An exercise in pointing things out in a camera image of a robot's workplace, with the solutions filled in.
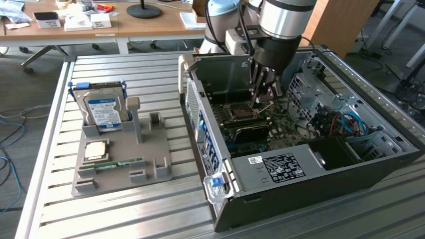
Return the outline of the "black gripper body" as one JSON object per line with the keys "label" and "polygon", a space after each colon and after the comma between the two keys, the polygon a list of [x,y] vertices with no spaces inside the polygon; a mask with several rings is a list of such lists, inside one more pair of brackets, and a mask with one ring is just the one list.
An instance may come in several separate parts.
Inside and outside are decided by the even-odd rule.
{"label": "black gripper body", "polygon": [[292,39],[274,37],[257,39],[253,53],[254,64],[282,74],[296,54],[300,41],[301,35]]}

